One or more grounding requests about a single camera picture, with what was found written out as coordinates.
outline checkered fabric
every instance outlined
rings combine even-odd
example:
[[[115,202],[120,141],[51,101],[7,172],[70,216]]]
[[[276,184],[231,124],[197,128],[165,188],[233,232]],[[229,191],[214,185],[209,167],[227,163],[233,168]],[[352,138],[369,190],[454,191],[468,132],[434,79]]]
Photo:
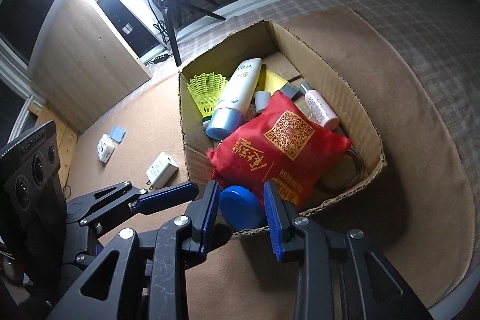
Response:
[[[480,120],[474,102],[478,105],[480,100],[480,4],[475,0],[281,0],[232,17],[181,44],[183,63],[194,60],[229,34],[262,19],[284,22],[335,6],[355,10],[393,45],[417,76],[457,146],[479,216]],[[150,69],[154,77],[149,85],[171,75],[175,64],[169,59],[166,64],[156,64]],[[470,270],[479,263],[480,218],[477,217]]]

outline brown mat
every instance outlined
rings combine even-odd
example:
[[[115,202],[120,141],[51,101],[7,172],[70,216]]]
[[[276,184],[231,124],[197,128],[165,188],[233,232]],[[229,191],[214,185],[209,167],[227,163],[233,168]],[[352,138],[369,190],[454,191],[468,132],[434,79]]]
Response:
[[[319,220],[337,230],[365,230],[431,306],[462,279],[473,246],[472,195],[450,135],[402,58],[354,12],[336,8],[286,25],[356,91],[387,152],[385,174]],[[161,151],[181,166],[174,182],[186,180],[176,82],[172,77],[145,91],[81,136],[68,180],[72,197],[126,179],[143,186]],[[113,125],[127,134],[104,166],[96,145]],[[155,229],[184,210],[136,216],[123,226]],[[291,319],[295,280],[296,266],[275,261],[268,236],[231,240],[187,271],[190,317]]]

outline white small box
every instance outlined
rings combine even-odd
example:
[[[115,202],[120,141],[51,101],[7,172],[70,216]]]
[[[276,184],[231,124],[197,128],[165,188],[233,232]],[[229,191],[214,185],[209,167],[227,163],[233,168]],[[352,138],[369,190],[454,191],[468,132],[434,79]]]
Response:
[[[155,159],[146,172],[148,176],[147,185],[151,185],[150,189],[153,189],[154,187],[164,187],[165,183],[167,183],[173,173],[178,169],[178,164],[168,153],[160,152],[160,155]]]
[[[109,135],[104,133],[97,145],[98,158],[100,159],[100,162],[108,162],[114,149],[115,146],[113,145],[112,139]]]

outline light blue bottle cap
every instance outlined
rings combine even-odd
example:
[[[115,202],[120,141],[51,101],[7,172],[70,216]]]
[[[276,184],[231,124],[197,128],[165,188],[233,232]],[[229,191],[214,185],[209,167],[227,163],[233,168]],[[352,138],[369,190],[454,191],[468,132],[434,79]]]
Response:
[[[230,186],[221,192],[219,209],[223,218],[239,231],[258,228],[265,218],[258,199],[242,186]]]
[[[213,112],[205,131],[208,137],[223,140],[243,125],[243,115],[235,109],[222,107]]]

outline lotion bottle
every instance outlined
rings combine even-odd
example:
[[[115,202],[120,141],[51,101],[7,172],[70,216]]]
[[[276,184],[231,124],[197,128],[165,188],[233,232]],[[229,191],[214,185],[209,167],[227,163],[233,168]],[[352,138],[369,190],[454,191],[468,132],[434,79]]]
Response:
[[[321,126],[327,130],[334,130],[338,124],[340,124],[337,115],[330,106],[328,106],[328,103],[320,93],[314,90],[312,86],[306,82],[302,83],[300,85],[300,91],[305,95],[305,102]]]
[[[223,140],[243,125],[261,67],[260,58],[240,63],[220,95],[205,131],[208,137]]]

